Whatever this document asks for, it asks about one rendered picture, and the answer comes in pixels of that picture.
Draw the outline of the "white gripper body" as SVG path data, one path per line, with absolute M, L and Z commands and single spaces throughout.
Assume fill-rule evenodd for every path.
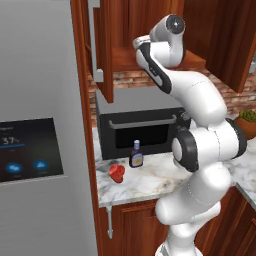
M 135 50 L 140 49 L 145 43 L 150 43 L 150 36 L 149 35 L 144 35 L 144 36 L 139 36 L 135 38 L 132 42 L 133 48 Z

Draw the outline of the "wooden upper cabinet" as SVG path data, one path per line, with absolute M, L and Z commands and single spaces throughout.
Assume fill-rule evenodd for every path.
M 203 67 L 206 57 L 197 53 L 202 39 L 201 0 L 110 0 L 112 64 L 114 72 L 139 70 L 132 41 L 146 35 L 167 14 L 177 14 L 186 24 L 186 57 L 178 69 Z

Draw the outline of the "wooden base cabinet door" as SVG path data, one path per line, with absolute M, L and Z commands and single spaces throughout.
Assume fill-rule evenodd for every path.
M 168 227 L 155 213 L 156 199 L 113 207 L 113 241 L 109 256 L 155 256 Z

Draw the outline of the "wooden tall side panel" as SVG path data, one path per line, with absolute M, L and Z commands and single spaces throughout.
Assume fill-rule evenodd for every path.
M 98 256 L 104 256 L 90 115 L 82 0 L 70 0 Z

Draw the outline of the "black microwave oven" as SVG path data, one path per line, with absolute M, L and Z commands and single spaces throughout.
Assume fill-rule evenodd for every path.
M 172 140 L 181 129 L 189 129 L 191 118 L 171 95 L 156 86 L 117 88 L 114 102 L 108 103 L 100 90 L 95 91 L 96 116 L 101 154 L 104 160 L 128 157 L 134 141 L 140 141 L 144 155 L 171 152 Z M 174 124 L 112 129 L 113 123 L 130 123 L 177 117 Z

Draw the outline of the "grey fridge with screen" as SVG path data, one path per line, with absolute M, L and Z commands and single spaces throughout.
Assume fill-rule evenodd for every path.
M 98 256 L 71 0 L 0 0 L 0 256 Z

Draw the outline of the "dark condiment bottle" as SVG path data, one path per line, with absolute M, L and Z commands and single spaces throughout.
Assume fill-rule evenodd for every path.
M 131 168 L 141 167 L 143 165 L 143 153 L 140 149 L 140 141 L 134 141 L 134 147 L 130 153 L 129 165 Z

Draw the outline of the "red bell pepper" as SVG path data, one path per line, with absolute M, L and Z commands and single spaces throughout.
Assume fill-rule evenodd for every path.
M 123 181 L 124 173 L 125 167 L 122 165 L 112 164 L 109 169 L 109 175 L 116 183 L 121 183 Z

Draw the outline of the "green plant in brown pot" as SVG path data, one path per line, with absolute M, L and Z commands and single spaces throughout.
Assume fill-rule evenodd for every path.
M 242 129 L 247 139 L 256 137 L 256 111 L 241 110 L 235 123 Z

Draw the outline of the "wooden corner base cabinets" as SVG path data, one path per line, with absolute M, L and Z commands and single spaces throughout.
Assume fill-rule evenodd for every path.
M 238 187 L 221 200 L 220 214 L 197 233 L 203 256 L 256 256 L 256 211 Z

